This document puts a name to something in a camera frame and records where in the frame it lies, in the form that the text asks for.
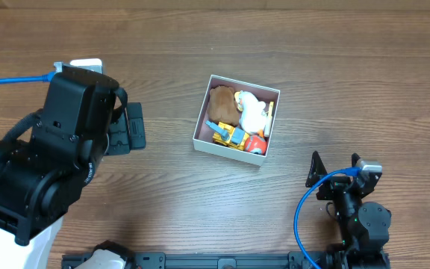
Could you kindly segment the yellow toy truck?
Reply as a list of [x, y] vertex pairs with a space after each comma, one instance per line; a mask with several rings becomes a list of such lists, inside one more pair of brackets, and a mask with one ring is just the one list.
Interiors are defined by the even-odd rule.
[[215, 144], [241, 151], [244, 150], [245, 142], [249, 138], [249, 134], [247, 132], [241, 128], [234, 127], [223, 122], [216, 124], [207, 120], [205, 124], [214, 131], [212, 138]]

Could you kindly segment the brown plush toy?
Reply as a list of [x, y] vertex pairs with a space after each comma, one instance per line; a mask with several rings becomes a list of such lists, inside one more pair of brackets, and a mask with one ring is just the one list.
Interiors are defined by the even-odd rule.
[[220, 85], [210, 89], [209, 96], [209, 120], [215, 123], [222, 122], [237, 126], [240, 115], [234, 98], [234, 88]]

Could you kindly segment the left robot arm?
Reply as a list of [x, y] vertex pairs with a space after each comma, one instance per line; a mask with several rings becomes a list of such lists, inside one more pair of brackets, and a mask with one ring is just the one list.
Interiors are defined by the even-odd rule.
[[64, 67], [48, 81], [44, 106], [0, 140], [0, 268], [46, 267], [128, 106], [125, 90], [99, 72]]

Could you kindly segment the red toy ball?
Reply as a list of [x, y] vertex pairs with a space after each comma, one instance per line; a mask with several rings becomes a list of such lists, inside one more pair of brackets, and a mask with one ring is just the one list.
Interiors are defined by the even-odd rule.
[[267, 151], [267, 141], [259, 135], [251, 135], [244, 144], [244, 151], [256, 155], [264, 155]]

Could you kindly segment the white plush duck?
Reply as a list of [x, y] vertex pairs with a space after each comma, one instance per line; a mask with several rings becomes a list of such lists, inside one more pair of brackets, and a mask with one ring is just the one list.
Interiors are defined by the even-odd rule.
[[242, 113], [239, 124], [249, 135], [259, 135], [264, 137], [264, 130], [267, 124], [267, 104], [259, 101], [257, 97], [248, 91], [239, 91], [234, 94], [238, 110]]

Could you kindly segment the wooden rattle drum toy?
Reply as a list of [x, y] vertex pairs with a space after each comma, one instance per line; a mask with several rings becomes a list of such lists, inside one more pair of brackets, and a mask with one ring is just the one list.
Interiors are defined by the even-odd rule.
[[264, 128], [264, 137], [269, 137], [272, 129], [272, 121], [273, 121], [273, 106], [274, 102], [269, 103], [268, 112], [267, 112], [267, 121]]

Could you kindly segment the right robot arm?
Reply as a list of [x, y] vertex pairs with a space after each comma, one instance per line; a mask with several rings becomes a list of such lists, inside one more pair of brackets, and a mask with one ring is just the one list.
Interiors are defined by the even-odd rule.
[[305, 183], [318, 200], [334, 207], [332, 217], [340, 229], [341, 242], [326, 251], [306, 254], [304, 268], [389, 268], [383, 251], [389, 241], [391, 212], [377, 202], [364, 202], [382, 176], [382, 165], [354, 153], [352, 166], [330, 176], [317, 151]]

